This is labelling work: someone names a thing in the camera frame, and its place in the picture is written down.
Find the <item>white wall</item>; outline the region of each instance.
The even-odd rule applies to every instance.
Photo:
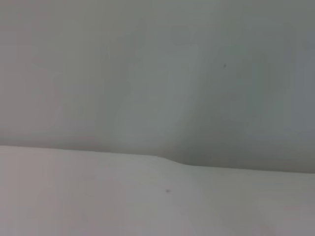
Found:
[[[0,3],[0,144],[315,171],[311,0]]]

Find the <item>gray wall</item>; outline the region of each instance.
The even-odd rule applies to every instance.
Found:
[[[315,171],[312,0],[0,3],[0,144]]]

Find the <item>white surface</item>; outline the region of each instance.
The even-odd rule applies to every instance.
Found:
[[[2,236],[313,236],[315,175],[0,147]]]
[[[0,144],[315,172],[314,9],[1,0]]]

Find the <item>white sheet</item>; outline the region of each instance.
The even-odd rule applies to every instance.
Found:
[[[315,175],[0,147],[1,236],[314,236]]]

